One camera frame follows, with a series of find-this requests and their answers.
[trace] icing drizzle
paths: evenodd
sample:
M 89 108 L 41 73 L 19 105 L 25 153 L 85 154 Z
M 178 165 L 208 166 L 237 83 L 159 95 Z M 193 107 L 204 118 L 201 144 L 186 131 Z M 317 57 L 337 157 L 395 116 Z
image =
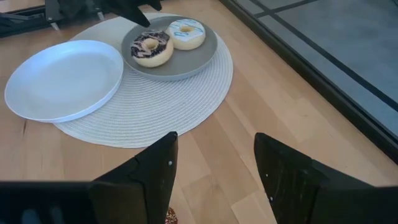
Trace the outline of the icing drizzle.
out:
M 159 42 L 156 48 L 149 49 L 144 41 L 146 39 L 154 39 Z M 166 49 L 167 42 L 170 40 L 170 36 L 162 30 L 147 30 L 138 36 L 131 46 L 131 56 L 137 58 L 151 58 L 154 57 Z

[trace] floor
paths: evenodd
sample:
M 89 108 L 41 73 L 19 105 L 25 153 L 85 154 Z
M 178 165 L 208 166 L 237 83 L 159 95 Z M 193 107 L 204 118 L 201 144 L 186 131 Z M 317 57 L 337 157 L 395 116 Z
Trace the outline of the floor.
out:
M 398 139 L 393 0 L 236 0 Z

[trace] wooden table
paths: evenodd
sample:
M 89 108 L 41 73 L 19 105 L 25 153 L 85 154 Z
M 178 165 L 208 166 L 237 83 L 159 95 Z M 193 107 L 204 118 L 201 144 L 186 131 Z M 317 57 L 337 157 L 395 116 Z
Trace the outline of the wooden table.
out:
M 370 184 L 398 185 L 398 166 L 221 3 L 167 0 L 163 6 L 209 25 L 234 60 L 225 101 L 179 139 L 171 206 L 181 223 L 275 223 L 254 160 L 258 131 Z M 52 124 L 16 116 L 3 100 L 9 76 L 24 60 L 94 23 L 0 39 L 0 179 L 91 180 L 140 151 L 74 139 Z

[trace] stacked plates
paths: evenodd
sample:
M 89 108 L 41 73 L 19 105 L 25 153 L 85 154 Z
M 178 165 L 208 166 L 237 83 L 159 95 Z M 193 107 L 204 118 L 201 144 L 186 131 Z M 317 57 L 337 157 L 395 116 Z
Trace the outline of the stacked plates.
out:
M 184 18 L 156 18 L 148 29 L 165 29 L 172 21 Z M 127 33 L 122 55 L 131 68 L 153 80 L 191 77 L 209 64 L 217 49 L 215 33 L 205 26 L 202 46 L 187 52 L 176 50 L 167 63 L 144 68 L 135 63 L 130 53 L 132 41 L 144 29 L 135 26 Z M 121 54 L 103 42 L 76 40 L 59 44 L 35 54 L 11 75 L 5 101 L 15 114 L 27 119 L 59 123 L 81 118 L 102 107 L 116 93 L 123 77 L 123 63 Z

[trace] white placemat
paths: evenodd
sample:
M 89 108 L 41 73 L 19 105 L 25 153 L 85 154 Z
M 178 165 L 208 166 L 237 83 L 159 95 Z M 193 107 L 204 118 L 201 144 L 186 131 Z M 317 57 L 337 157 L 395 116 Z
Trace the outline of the white placemat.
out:
M 146 16 L 152 19 L 172 14 Z M 118 17 L 90 27 L 72 40 L 98 40 L 121 51 L 123 37 L 135 25 Z M 169 131 L 186 133 L 217 109 L 231 85 L 231 54 L 217 37 L 216 55 L 199 74 L 176 82 L 157 82 L 141 77 L 125 64 L 119 90 L 102 108 L 80 119 L 54 125 L 86 142 L 128 148 L 147 147 Z

